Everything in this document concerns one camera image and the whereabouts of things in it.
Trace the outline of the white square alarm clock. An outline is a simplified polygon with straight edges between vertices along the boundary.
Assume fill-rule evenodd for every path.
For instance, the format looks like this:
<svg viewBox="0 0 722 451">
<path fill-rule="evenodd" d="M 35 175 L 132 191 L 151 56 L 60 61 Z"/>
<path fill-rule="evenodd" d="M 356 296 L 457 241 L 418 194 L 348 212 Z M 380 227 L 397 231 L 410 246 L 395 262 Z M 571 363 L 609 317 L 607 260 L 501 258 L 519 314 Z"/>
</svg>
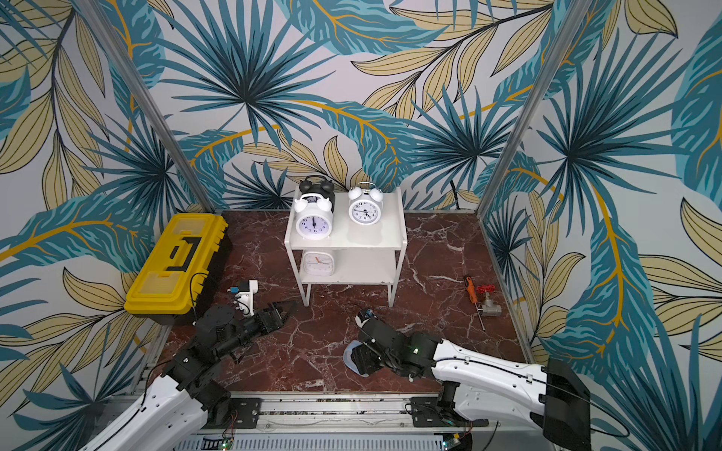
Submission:
<svg viewBox="0 0 722 451">
<path fill-rule="evenodd" d="M 311 276 L 331 276 L 336 270 L 336 256 L 332 250 L 305 250 L 302 269 Z"/>
</svg>

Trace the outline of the white round alarm clock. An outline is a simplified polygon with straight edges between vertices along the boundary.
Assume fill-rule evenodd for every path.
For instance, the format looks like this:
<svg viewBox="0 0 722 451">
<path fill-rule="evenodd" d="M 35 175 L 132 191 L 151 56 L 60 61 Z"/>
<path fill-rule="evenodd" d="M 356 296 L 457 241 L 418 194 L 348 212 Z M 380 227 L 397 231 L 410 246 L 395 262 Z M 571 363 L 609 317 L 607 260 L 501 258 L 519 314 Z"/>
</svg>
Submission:
<svg viewBox="0 0 722 451">
<path fill-rule="evenodd" d="M 293 201 L 297 233 L 313 241 L 328 238 L 333 231 L 332 208 L 332 201 L 324 195 L 300 195 Z"/>
</svg>

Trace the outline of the black twin-bell alarm clock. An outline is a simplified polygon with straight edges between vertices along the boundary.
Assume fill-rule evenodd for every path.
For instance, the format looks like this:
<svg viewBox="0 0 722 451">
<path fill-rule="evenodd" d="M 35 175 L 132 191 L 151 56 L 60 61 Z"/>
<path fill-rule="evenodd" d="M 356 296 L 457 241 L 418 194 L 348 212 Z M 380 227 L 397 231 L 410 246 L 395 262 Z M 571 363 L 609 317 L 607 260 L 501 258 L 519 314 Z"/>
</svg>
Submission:
<svg viewBox="0 0 722 451">
<path fill-rule="evenodd" d="M 302 195 L 322 195 L 331 200 L 335 199 L 335 184 L 323 176 L 307 176 L 299 183 L 299 191 Z"/>
</svg>

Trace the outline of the white twin-bell alarm clock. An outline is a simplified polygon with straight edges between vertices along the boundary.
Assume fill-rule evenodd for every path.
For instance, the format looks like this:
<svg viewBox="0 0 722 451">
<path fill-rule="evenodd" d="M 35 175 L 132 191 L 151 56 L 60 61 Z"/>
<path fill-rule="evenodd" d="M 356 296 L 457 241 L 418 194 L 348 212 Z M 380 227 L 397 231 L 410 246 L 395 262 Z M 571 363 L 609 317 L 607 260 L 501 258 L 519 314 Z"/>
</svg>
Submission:
<svg viewBox="0 0 722 451">
<path fill-rule="evenodd" d="M 359 182 L 348 193 L 349 217 L 361 226 L 377 224 L 383 213 L 384 194 L 373 182 Z"/>
</svg>

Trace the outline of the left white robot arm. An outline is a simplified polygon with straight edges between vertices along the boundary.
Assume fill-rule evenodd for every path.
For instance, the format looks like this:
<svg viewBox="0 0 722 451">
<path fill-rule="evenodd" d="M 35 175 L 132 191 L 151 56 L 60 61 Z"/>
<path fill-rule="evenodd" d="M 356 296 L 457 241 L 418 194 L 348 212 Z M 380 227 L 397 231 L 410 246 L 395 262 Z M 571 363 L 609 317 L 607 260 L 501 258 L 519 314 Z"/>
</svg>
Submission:
<svg viewBox="0 0 722 451">
<path fill-rule="evenodd" d="M 298 305 L 272 303 L 243 318 L 229 304 L 210 307 L 196 322 L 195 335 L 143 395 L 81 448 L 170 450 L 207 425 L 229 424 L 231 392 L 216 381 L 223 360 L 240 362 L 239 351 L 281 329 Z"/>
</svg>

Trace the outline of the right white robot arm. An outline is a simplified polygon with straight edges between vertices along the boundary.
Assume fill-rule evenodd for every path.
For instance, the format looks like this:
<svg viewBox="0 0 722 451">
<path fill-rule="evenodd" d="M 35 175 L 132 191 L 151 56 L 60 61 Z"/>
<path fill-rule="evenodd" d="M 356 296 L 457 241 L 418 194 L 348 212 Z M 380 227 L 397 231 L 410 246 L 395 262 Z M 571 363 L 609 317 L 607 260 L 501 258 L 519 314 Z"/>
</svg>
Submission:
<svg viewBox="0 0 722 451">
<path fill-rule="evenodd" d="M 403 334 L 378 318 L 359 326 L 344 351 L 356 374 L 387 369 L 408 380 L 432 379 L 443 385 L 436 408 L 452 422 L 528 424 L 567 450 L 592 447 L 590 390 L 568 364 L 511 362 L 431 334 Z"/>
</svg>

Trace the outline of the blue square alarm clock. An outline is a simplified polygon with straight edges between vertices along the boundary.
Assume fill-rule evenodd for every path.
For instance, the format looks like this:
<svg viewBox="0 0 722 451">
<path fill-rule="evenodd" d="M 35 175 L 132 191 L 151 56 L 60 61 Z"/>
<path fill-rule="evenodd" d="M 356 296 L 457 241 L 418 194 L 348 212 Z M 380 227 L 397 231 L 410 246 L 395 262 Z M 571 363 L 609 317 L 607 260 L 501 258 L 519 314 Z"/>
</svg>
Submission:
<svg viewBox="0 0 722 451">
<path fill-rule="evenodd" d="M 347 347 L 344 350 L 343 362 L 344 362 L 344 365 L 347 366 L 347 368 L 349 368 L 349 370 L 351 370 L 351 372 L 353 372 L 357 375 L 360 375 L 360 372 L 358 371 L 358 367 L 352 358 L 352 354 L 353 354 L 353 351 L 355 350 L 355 348 L 356 348 L 356 345 L 351 344 L 349 347 Z"/>
</svg>

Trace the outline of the white two-tier shelf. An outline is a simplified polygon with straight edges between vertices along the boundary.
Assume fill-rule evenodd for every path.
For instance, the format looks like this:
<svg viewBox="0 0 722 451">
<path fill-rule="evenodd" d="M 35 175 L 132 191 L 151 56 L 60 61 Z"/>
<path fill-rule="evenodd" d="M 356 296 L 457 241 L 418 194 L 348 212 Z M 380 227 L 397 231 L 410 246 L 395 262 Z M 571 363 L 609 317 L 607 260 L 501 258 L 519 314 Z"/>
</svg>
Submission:
<svg viewBox="0 0 722 451">
<path fill-rule="evenodd" d="M 291 207 L 284 244 L 304 306 L 309 306 L 314 286 L 385 286 L 387 303 L 394 306 L 408 244 L 402 192 L 384 194 L 383 213 L 375 225 L 357 225 L 348 213 L 346 193 L 336 197 L 333 231 L 319 241 L 302 238 L 295 229 Z M 336 270 L 331 276 L 311 276 L 302 269 L 305 250 L 332 250 Z"/>
</svg>

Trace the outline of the yellow and black toolbox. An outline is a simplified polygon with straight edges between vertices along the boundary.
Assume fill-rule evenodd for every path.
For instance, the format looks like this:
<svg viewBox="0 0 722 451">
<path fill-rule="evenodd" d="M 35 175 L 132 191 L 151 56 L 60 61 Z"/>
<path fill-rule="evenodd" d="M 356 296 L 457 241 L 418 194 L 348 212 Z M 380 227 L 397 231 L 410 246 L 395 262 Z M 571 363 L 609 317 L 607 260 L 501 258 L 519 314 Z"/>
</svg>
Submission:
<svg viewBox="0 0 722 451">
<path fill-rule="evenodd" d="M 160 325 L 188 325 L 211 306 L 232 250 L 220 215 L 179 213 L 170 220 L 127 292 L 124 309 Z"/>
</svg>

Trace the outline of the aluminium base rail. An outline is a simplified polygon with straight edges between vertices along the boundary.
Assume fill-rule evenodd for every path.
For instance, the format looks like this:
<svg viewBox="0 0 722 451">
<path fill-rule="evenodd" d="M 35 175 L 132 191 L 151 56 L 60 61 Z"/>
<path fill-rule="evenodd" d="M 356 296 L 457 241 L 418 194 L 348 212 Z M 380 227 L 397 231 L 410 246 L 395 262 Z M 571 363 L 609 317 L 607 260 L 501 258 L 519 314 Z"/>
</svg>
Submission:
<svg viewBox="0 0 722 451">
<path fill-rule="evenodd" d="M 221 415 L 152 388 L 99 428 L 88 450 L 448 450 L 454 432 L 486 450 L 553 450 L 521 405 L 460 386 L 412 394 L 236 394 Z"/>
</svg>

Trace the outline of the orange handled tool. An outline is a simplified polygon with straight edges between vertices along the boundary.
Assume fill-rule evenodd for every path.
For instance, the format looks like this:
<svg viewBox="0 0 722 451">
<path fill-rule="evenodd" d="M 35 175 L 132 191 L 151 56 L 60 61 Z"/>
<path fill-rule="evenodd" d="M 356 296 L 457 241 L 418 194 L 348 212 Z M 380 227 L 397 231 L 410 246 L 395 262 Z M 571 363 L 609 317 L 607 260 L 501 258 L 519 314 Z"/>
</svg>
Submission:
<svg viewBox="0 0 722 451">
<path fill-rule="evenodd" d="M 479 299 L 477 297 L 477 290 L 476 290 L 476 287 L 475 287 L 470 275 L 466 275 L 464 277 L 464 285 L 466 286 L 466 292 L 467 292 L 468 298 L 470 300 L 470 303 L 475 308 L 477 318 L 479 320 L 479 324 L 481 325 L 481 329 L 483 331 L 486 331 L 484 323 L 483 323 L 482 315 L 481 315 L 481 308 L 479 307 Z"/>
</svg>

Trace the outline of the red handled metal valve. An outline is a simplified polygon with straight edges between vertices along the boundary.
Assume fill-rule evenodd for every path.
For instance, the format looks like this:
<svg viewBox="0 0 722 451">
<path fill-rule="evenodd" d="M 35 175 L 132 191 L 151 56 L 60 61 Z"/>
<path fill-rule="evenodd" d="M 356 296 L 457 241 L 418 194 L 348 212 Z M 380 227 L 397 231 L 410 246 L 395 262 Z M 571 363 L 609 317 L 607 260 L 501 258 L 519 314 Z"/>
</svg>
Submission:
<svg viewBox="0 0 722 451">
<path fill-rule="evenodd" d="M 476 287 L 478 297 L 478 311 L 483 317 L 497 317 L 502 313 L 501 305 L 492 299 L 496 292 L 495 285 L 482 285 Z"/>
</svg>

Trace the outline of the left metal corner post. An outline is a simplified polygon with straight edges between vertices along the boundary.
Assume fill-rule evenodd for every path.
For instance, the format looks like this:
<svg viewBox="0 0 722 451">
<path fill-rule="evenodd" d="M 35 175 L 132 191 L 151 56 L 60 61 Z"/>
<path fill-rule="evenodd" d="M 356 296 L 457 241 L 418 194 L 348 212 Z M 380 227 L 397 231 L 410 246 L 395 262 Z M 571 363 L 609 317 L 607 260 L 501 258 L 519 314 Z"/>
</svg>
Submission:
<svg viewBox="0 0 722 451">
<path fill-rule="evenodd" d="M 144 113 L 150 125 L 156 131 L 169 156 L 178 168 L 178 172 L 185 178 L 195 200 L 203 212 L 215 213 L 214 203 L 210 201 L 204 187 L 194 174 L 193 168 L 185 158 L 182 148 L 168 127 L 162 112 L 135 67 L 131 56 L 123 49 L 121 39 L 112 29 L 112 24 L 103 12 L 97 1 L 80 0 L 76 2 L 80 13 L 88 21 L 91 31 L 95 34 L 101 46 L 106 51 L 108 59 L 113 63 L 121 78 L 128 86 L 130 93 L 137 100 L 137 104 Z"/>
</svg>

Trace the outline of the metal corner post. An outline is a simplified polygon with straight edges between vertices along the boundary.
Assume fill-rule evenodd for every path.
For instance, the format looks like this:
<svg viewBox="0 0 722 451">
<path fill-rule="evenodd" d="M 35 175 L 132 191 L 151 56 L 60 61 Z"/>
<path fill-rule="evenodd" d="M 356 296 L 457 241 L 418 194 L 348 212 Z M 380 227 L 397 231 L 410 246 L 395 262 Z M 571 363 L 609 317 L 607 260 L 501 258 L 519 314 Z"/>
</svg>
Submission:
<svg viewBox="0 0 722 451">
<path fill-rule="evenodd" d="M 567 49 L 573 43 L 573 38 L 579 26 L 581 26 L 584 15 L 588 11 L 591 3 L 590 1 L 573 1 L 570 4 L 564 22 L 560 26 L 560 31 L 551 43 L 549 57 L 545 60 L 545 63 L 541 65 L 535 83 L 531 87 L 530 93 L 526 98 L 524 107 L 517 118 L 517 122 L 511 131 L 505 148 L 503 148 L 499 158 L 496 160 L 494 173 L 485 187 L 484 195 L 477 208 L 479 220 L 483 220 L 484 216 L 489 212 L 494 200 L 494 193 L 503 183 L 505 174 L 513 161 L 513 156 L 522 142 L 526 129 L 528 129 L 528 124 L 536 109 L 542 103 L 543 97 L 551 85 L 556 72 L 560 68 Z"/>
<path fill-rule="evenodd" d="M 215 213 L 214 203 L 210 201 L 204 187 L 194 174 L 193 168 L 185 158 L 182 148 L 168 127 L 162 112 L 135 67 L 131 56 L 123 49 L 121 39 L 112 29 L 112 24 L 103 12 L 97 1 L 80 0 L 76 2 L 80 13 L 88 21 L 91 31 L 95 34 L 101 46 L 106 51 L 108 59 L 113 63 L 121 78 L 128 86 L 130 93 L 137 100 L 137 104 L 144 113 L 150 125 L 156 131 L 169 156 L 178 168 L 178 172 L 185 178 L 195 200 L 203 212 Z"/>
</svg>

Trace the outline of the right metal corner post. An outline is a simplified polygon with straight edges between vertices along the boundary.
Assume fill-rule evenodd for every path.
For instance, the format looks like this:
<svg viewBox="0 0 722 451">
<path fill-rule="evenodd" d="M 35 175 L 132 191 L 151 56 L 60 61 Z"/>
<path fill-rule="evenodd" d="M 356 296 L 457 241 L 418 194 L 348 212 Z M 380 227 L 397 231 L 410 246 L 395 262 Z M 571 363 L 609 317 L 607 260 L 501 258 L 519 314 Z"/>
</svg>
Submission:
<svg viewBox="0 0 722 451">
<path fill-rule="evenodd" d="M 543 97 L 551 85 L 556 72 L 560 68 L 567 49 L 573 43 L 573 38 L 579 26 L 581 26 L 584 15 L 588 11 L 591 3 L 590 1 L 573 1 L 570 4 L 564 22 L 560 26 L 560 31 L 551 43 L 549 57 L 545 60 L 545 63 L 541 65 L 535 83 L 531 87 L 530 93 L 526 98 L 524 107 L 517 118 L 517 122 L 511 131 L 505 148 L 503 148 L 499 158 L 496 160 L 494 173 L 485 187 L 484 195 L 477 208 L 479 220 L 483 220 L 484 216 L 489 212 L 494 200 L 494 193 L 503 183 L 505 174 L 513 161 L 513 156 L 522 142 L 526 129 L 528 129 L 528 124 L 536 109 L 542 103 Z"/>
</svg>

